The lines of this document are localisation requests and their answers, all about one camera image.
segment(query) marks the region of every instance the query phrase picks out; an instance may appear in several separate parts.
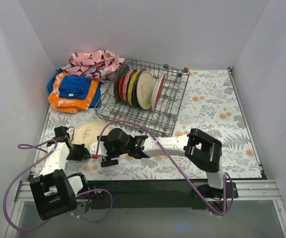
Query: black plate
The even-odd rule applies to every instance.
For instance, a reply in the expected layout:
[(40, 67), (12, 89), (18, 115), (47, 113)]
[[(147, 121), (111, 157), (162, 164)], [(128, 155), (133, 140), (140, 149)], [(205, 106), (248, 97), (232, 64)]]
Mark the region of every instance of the black plate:
[(138, 97), (137, 97), (137, 85), (138, 85), (138, 79), (141, 76), (141, 74), (146, 71), (146, 68), (143, 68), (140, 70), (139, 74), (137, 75), (137, 78), (135, 79), (134, 85), (133, 85), (133, 90), (132, 90), (132, 104), (135, 107), (139, 107), (139, 102), (138, 102)]
[(117, 102), (122, 101), (121, 97), (120, 97), (120, 93), (119, 93), (119, 84), (120, 84), (120, 80), (122, 78), (123, 75), (127, 74), (130, 71), (129, 66), (124, 63), (117, 72), (114, 73), (113, 76), (113, 80), (114, 80), (114, 84), (113, 84), (113, 94), (115, 97), (115, 100)]

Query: white plate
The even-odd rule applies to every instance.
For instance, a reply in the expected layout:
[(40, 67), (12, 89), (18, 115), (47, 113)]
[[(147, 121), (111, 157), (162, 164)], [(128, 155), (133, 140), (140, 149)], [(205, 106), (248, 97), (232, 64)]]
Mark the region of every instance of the white plate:
[[(102, 129), (107, 124), (99, 120), (91, 120), (83, 124), (78, 128), (74, 134), (74, 144), (84, 144), (85, 148), (89, 148), (89, 144), (98, 141), (97, 136), (100, 135)], [(107, 135), (111, 131), (110, 127), (107, 127), (103, 132), (103, 135)]]
[(151, 107), (154, 84), (155, 81), (150, 71), (144, 71), (138, 78), (137, 99), (140, 107), (145, 110)]
[(158, 100), (161, 96), (161, 92), (163, 89), (163, 84), (165, 80), (165, 73), (156, 80), (155, 87), (152, 93), (151, 104), (152, 104), (152, 111), (154, 112), (158, 103)]

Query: wire rack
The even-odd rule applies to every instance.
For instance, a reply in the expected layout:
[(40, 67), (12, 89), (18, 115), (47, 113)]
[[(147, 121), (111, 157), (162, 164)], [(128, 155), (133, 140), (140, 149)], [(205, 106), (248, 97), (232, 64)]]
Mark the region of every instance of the wire rack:
[[(144, 126), (156, 136), (172, 136), (189, 78), (188, 68), (173, 68), (167, 64), (160, 65), (136, 59), (126, 59), (125, 63), (130, 69), (149, 70), (154, 79), (160, 78), (165, 73), (156, 110), (153, 112), (152, 109), (144, 110), (125, 102), (116, 102), (113, 94), (114, 81), (111, 81), (101, 95), (101, 107), (94, 109), (96, 114), (105, 122), (126, 120)], [(137, 129), (130, 124), (124, 124), (124, 127)]]

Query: pile of cloths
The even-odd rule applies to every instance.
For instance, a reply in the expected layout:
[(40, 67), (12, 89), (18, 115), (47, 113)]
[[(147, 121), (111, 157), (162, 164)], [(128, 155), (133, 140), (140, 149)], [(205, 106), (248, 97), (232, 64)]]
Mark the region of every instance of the pile of cloths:
[(100, 106), (101, 83), (112, 80), (123, 61), (109, 51), (72, 54), (47, 85), (50, 106), (72, 114)]

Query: white wall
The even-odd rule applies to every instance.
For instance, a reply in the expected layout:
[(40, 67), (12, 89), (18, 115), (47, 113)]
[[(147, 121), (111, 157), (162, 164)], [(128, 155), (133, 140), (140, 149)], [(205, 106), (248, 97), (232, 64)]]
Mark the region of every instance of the white wall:
[(234, 78), (263, 168), (277, 180), (286, 208), (286, 1), (270, 0)]
[(174, 67), (234, 66), (269, 0), (19, 0), (53, 65), (110, 50)]
[[(0, 238), (6, 231), (2, 200), (11, 179), (32, 164), (47, 103), (46, 83), (54, 67), (17, 0), (0, 0)], [(14, 201), (14, 186), (8, 200)]]

